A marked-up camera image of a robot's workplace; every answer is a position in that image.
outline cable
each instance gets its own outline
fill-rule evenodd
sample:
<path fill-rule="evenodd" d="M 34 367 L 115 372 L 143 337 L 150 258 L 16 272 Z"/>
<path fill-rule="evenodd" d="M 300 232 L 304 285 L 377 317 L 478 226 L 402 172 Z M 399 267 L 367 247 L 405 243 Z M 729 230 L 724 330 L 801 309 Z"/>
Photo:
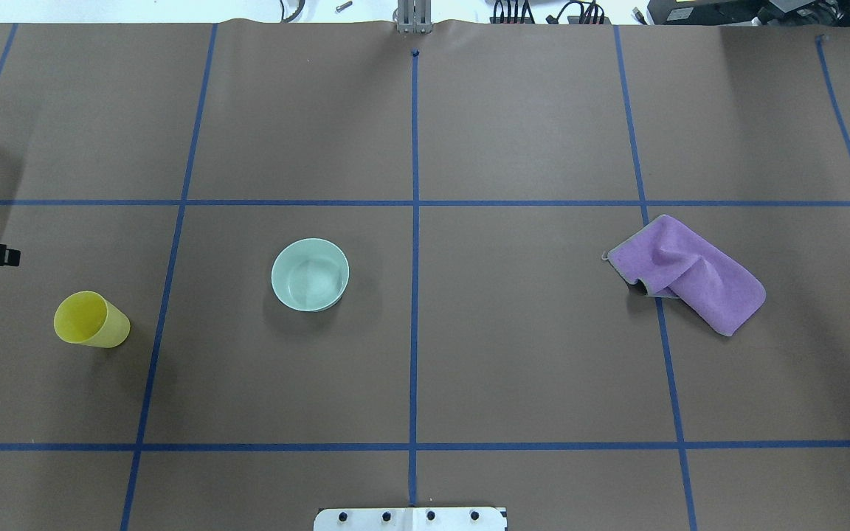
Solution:
<path fill-rule="evenodd" d="M 637 7 L 632 7 L 632 16 L 639 24 L 641 24 L 641 26 L 648 26 L 648 21 L 645 20 L 645 15 L 641 14 L 641 10 Z"/>
<path fill-rule="evenodd" d="M 563 16 L 563 11 L 567 9 L 567 7 L 571 6 L 571 4 L 579 4 L 579 18 L 583 17 L 583 11 L 586 9 L 586 4 L 581 2 L 581 0 L 569 0 L 566 4 L 563 4 L 563 9 L 560 9 L 559 13 L 556 16 L 547 15 L 546 21 L 549 24 L 559 24 L 560 17 Z"/>
<path fill-rule="evenodd" d="M 523 0 L 523 11 L 520 13 L 521 24 L 526 23 L 528 14 L 530 15 L 530 24 L 536 24 L 536 20 L 533 19 L 533 10 L 530 9 L 530 0 Z"/>
<path fill-rule="evenodd" d="M 298 16 L 300 16 L 300 11 L 304 10 L 304 4 L 306 4 L 306 3 L 307 3 L 307 0 L 297 0 L 297 9 L 294 10 L 293 13 L 291 13 L 291 16 L 289 16 L 287 18 L 280 19 L 280 21 L 282 21 L 283 23 L 288 23 L 288 21 L 293 21 L 294 19 L 296 19 Z"/>
<path fill-rule="evenodd" d="M 578 24 L 605 24 L 605 10 L 602 6 L 600 6 L 600 4 L 596 4 L 595 0 L 592 2 L 569 0 L 569 2 L 564 4 L 563 8 L 560 9 L 556 16 L 547 15 L 547 24 L 559 24 L 559 19 L 563 16 L 563 11 L 565 11 L 567 7 L 571 6 L 571 4 L 579 4 Z"/>

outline black cable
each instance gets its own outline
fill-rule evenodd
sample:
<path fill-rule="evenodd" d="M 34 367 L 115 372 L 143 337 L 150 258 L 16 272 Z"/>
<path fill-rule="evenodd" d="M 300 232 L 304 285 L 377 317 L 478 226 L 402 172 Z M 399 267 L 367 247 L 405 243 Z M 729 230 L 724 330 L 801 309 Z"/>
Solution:
<path fill-rule="evenodd" d="M 645 20 L 645 15 L 641 14 L 641 10 L 637 7 L 632 7 L 632 16 L 638 21 L 641 26 L 648 26 L 648 21 Z"/>
<path fill-rule="evenodd" d="M 536 24 L 533 19 L 533 10 L 530 9 L 530 0 L 523 0 L 523 11 L 520 13 L 520 23 L 524 24 L 527 21 L 527 15 L 530 15 L 530 24 Z"/>
<path fill-rule="evenodd" d="M 547 23 L 549 24 L 559 24 L 560 17 L 563 16 L 563 11 L 567 9 L 567 7 L 571 6 L 571 4 L 579 4 L 579 18 L 583 18 L 583 11 L 586 9 L 586 3 L 581 2 L 581 0 L 569 0 L 566 4 L 563 4 L 563 9 L 560 9 L 559 13 L 556 14 L 556 17 L 550 15 L 546 18 Z"/>
<path fill-rule="evenodd" d="M 297 0 L 297 9 L 294 10 L 293 13 L 291 13 L 291 16 L 280 19 L 280 21 L 282 21 L 283 23 L 288 23 L 288 21 L 293 21 L 294 19 L 296 19 L 298 16 L 300 16 L 300 11 L 304 10 L 304 4 L 306 3 L 307 0 Z"/>
<path fill-rule="evenodd" d="M 583 13 L 583 16 L 579 18 L 580 24 L 594 24 L 595 23 L 595 13 L 596 13 L 596 3 L 593 2 L 587 7 L 586 12 Z"/>

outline yellow cup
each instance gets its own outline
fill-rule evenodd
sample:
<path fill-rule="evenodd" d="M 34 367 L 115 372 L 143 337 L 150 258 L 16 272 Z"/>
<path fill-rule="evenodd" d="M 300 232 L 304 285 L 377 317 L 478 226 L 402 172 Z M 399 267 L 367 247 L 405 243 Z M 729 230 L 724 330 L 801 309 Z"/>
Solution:
<path fill-rule="evenodd" d="M 129 319 L 100 294 L 78 291 L 58 306 L 55 333 L 74 345 L 112 349 L 129 336 Z"/>

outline metal bracket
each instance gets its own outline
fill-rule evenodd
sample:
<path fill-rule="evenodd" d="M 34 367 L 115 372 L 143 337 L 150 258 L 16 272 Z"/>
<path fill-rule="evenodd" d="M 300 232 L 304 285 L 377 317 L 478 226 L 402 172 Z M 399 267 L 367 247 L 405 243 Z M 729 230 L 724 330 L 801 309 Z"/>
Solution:
<path fill-rule="evenodd" d="M 504 507 L 322 510 L 314 531 L 507 531 Z"/>
<path fill-rule="evenodd" d="M 432 0 L 398 0 L 395 28 L 399 33 L 432 33 Z"/>

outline white floor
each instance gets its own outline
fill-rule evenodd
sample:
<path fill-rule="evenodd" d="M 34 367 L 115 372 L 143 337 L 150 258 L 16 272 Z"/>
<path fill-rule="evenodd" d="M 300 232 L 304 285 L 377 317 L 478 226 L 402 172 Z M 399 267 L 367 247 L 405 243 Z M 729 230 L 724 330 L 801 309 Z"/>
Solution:
<path fill-rule="evenodd" d="M 152 23 L 152 21 L 226 21 L 246 18 L 280 20 L 281 0 L 0 0 L 0 21 L 21 23 Z M 288 13 L 297 0 L 284 0 Z M 335 7 L 345 0 L 307 0 L 297 21 L 392 20 L 395 0 L 353 0 L 343 13 Z M 536 20 L 556 14 L 563 0 L 532 0 Z M 636 24 L 632 7 L 647 14 L 647 0 L 603 0 L 613 24 Z M 487 21 L 493 0 L 432 0 L 432 20 Z"/>

